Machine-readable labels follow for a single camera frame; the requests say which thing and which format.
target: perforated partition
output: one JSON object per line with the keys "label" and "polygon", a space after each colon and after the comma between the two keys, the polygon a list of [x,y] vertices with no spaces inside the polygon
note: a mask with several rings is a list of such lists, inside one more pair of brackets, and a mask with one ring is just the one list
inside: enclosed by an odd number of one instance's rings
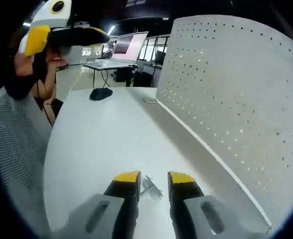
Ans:
{"label": "perforated partition", "polygon": [[293,41],[239,17],[176,19],[157,98],[280,227],[293,210]]}

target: black computer mouse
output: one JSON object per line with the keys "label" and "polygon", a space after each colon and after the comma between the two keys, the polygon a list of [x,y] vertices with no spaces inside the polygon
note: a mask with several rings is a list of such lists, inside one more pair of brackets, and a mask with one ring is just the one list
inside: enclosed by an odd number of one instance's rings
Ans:
{"label": "black computer mouse", "polygon": [[108,88],[95,88],[90,94],[90,100],[101,101],[113,94],[113,91]]}

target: gray mesh chair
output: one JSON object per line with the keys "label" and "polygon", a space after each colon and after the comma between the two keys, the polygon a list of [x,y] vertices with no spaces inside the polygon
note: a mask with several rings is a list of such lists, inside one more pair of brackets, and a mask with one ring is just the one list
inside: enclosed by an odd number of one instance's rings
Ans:
{"label": "gray mesh chair", "polygon": [[17,211],[41,237],[50,233],[43,167],[51,129],[31,95],[18,101],[0,89],[0,174]]}

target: yellow and black device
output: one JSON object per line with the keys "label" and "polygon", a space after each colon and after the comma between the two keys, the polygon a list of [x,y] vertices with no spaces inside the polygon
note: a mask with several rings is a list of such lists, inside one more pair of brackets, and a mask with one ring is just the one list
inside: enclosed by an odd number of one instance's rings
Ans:
{"label": "yellow and black device", "polygon": [[140,185],[141,172],[133,171],[117,175],[106,189],[104,195],[124,199],[115,222],[113,238],[133,238],[138,217]]}
{"label": "yellow and black device", "polygon": [[176,238],[196,238],[195,226],[184,200],[202,197],[204,193],[194,178],[172,171],[168,172],[168,189],[171,204],[170,215]]}
{"label": "yellow and black device", "polygon": [[71,0],[48,0],[35,14],[30,29],[19,45],[26,56],[40,53],[49,45],[68,55],[72,46],[90,46],[106,43],[109,36],[99,28],[70,27]]}

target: desk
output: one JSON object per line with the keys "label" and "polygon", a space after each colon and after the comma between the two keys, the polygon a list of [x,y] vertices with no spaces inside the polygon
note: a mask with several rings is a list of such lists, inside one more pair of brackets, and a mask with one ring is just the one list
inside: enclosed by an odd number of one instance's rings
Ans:
{"label": "desk", "polygon": [[267,228],[262,216],[232,177],[158,103],[154,88],[111,88],[113,95],[90,101],[91,89],[70,92],[50,136],[44,166],[44,201],[52,230],[113,177],[140,170],[163,197],[141,196],[134,238],[175,238],[170,218],[168,171],[193,176],[205,194],[235,210],[244,225]]}
{"label": "desk", "polygon": [[[128,66],[127,64],[117,65],[117,66],[104,66],[104,65],[97,65],[97,64],[95,64],[95,62],[84,64],[84,66],[94,70],[94,72],[93,72],[93,88],[95,87],[96,70],[97,71],[106,70],[106,79],[104,79],[103,75],[102,75],[102,79],[104,80],[104,86],[107,84],[107,86],[110,87],[110,85],[107,83],[107,79],[108,79],[107,71],[108,70],[134,69],[137,67],[135,64],[130,65],[130,66]],[[131,85],[131,78],[127,78],[126,79],[126,86],[130,87],[130,85]]]}

